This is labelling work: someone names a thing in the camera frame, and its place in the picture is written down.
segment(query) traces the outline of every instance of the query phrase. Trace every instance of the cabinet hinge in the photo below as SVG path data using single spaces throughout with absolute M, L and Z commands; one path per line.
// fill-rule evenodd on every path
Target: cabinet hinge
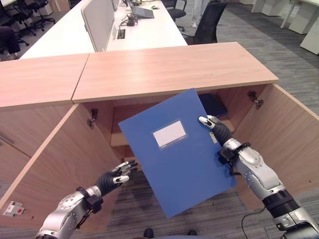
M 249 91 L 247 95 L 251 99 L 251 101 L 255 103 L 256 108 L 259 108 L 264 103 L 264 100 L 258 99 L 258 95 L 256 91 Z
M 88 123 L 90 128 L 94 127 L 94 122 L 98 118 L 98 113 L 99 113 L 98 109 L 91 109 L 91 118 L 87 120 L 87 123 Z

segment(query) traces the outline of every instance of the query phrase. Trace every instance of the black office chair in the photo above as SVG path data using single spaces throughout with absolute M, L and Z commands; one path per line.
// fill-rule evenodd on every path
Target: black office chair
M 44 23 L 46 21 L 49 21 L 49 22 L 53 22 L 53 24 L 55 24 L 55 20 L 51 17 L 44 17 L 41 12 L 39 11 L 40 8 L 43 8 L 45 7 L 49 2 L 47 0 L 34 0 L 34 2 L 32 2 L 31 4 L 28 5 L 28 8 L 35 11 L 35 12 L 38 12 L 40 14 L 40 17 L 41 19 L 36 21 L 34 24 L 37 25 L 40 23 L 41 25 L 41 30 L 44 31 Z
M 228 4 L 227 1 L 214 0 L 208 3 L 204 14 L 199 22 L 194 36 L 187 36 L 185 41 L 188 45 L 217 43 L 216 30 L 218 22 Z
M 15 19 L 5 11 L 0 1 L 0 26 L 12 26 L 13 24 L 15 24 Z M 25 40 L 21 38 L 21 36 L 19 35 L 19 32 L 15 32 L 15 33 L 19 43 L 24 43 L 26 46 L 29 45 L 29 43 L 27 43 Z
M 170 14 L 173 21 L 176 21 L 176 18 L 180 18 L 186 15 L 185 7 L 187 4 L 187 0 L 181 0 L 184 2 L 183 10 L 176 8 L 177 0 L 162 0 L 162 3 L 167 8 L 168 13 Z M 177 26 L 178 28 L 181 28 L 181 31 L 185 31 L 185 28 L 183 26 Z
M 24 0 L 17 0 L 16 4 L 13 5 L 13 9 L 9 8 L 8 10 L 10 11 L 14 11 L 15 13 L 12 12 L 12 17 L 18 21 L 20 24 L 24 24 L 25 28 L 22 29 L 20 32 L 23 31 L 28 31 L 30 33 L 33 34 L 33 36 L 36 36 L 36 34 L 31 30 L 31 26 L 28 26 L 26 24 L 26 20 L 28 20 L 29 18 L 31 18 L 33 12 L 32 10 L 28 9 Z

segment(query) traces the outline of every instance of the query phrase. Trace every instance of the blue folder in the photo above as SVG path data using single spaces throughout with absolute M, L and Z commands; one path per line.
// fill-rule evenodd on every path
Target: blue folder
M 119 123 L 167 217 L 236 185 L 199 116 L 206 113 L 191 89 Z

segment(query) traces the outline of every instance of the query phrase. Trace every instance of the shoe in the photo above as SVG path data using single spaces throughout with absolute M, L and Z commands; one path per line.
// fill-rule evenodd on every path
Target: shoe
M 153 230 L 152 230 L 151 228 L 147 228 L 147 229 L 144 231 L 144 237 L 145 237 L 145 238 L 154 238 Z
M 16 58 L 18 58 L 18 53 L 12 53 L 12 54 L 7 54 L 8 55 L 8 60 L 12 61 L 15 60 Z
M 188 233 L 187 233 L 188 236 L 197 236 L 197 232 L 194 231 L 194 230 L 190 230 Z

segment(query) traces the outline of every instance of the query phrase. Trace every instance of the robotic arm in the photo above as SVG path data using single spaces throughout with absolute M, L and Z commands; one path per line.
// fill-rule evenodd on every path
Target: robotic arm
M 199 117 L 198 120 L 212 130 L 223 147 L 219 156 L 221 162 L 230 165 L 230 174 L 236 175 L 233 173 L 236 168 L 244 176 L 248 187 L 273 216 L 277 228 L 286 231 L 281 239 L 319 239 L 319 225 L 297 204 L 274 170 L 249 143 L 241 144 L 234 139 L 227 126 L 216 117 Z
M 45 219 L 36 239 L 69 239 L 91 213 L 101 210 L 103 196 L 130 179 L 129 174 L 136 170 L 136 166 L 134 160 L 126 161 L 101 175 L 94 186 L 79 187 L 75 193 L 66 196 Z
M 220 161 L 230 165 L 230 174 L 244 176 L 248 187 L 273 216 L 277 228 L 284 231 L 281 239 L 319 239 L 319 225 L 297 204 L 277 174 L 265 164 L 257 151 L 250 148 L 249 143 L 241 144 L 234 139 L 227 126 L 216 117 L 199 117 L 198 120 L 211 129 L 222 145 Z M 103 196 L 129 180 L 129 174 L 135 171 L 136 166 L 134 161 L 124 162 L 101 175 L 94 186 L 77 188 L 75 193 L 62 199 L 57 209 L 45 219 L 36 239 L 69 239 L 91 213 L 102 208 Z

